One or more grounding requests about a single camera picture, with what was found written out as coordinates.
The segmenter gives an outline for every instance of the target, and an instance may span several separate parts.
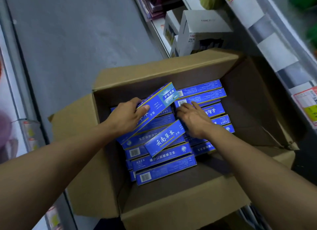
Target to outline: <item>person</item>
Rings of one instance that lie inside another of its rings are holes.
[[[106,144],[132,131],[149,110],[141,100],[120,103],[92,129],[0,165],[1,229],[32,229],[67,185]],[[215,125],[197,103],[177,116],[192,137],[207,139],[273,229],[317,229],[317,187],[258,149]]]

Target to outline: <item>barcode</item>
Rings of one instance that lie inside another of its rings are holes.
[[[186,99],[185,100],[181,100],[181,101],[178,101],[177,103],[178,103],[178,106],[180,106],[183,103],[187,103],[187,100]]]
[[[140,175],[141,182],[151,180],[151,173],[147,172],[145,174]]]
[[[140,148],[131,149],[129,152],[130,152],[130,157],[137,156],[137,155],[141,154]]]
[[[184,94],[183,94],[183,91],[182,91],[182,90],[179,90],[179,91],[177,91],[177,92],[179,93],[179,97],[184,96]]]

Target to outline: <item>floor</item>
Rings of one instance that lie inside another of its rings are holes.
[[[91,92],[101,69],[162,59],[134,0],[7,2],[50,140],[47,117]],[[65,228],[75,229],[65,200],[59,202]],[[99,221],[75,220],[79,230]]]

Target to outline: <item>person's right hand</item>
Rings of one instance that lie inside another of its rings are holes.
[[[184,103],[177,109],[177,117],[188,127],[189,135],[199,139],[205,139],[212,127],[216,125],[196,102]]]

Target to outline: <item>price tag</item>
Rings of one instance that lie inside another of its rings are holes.
[[[317,128],[317,87],[294,94],[296,103],[302,108],[314,128]]]

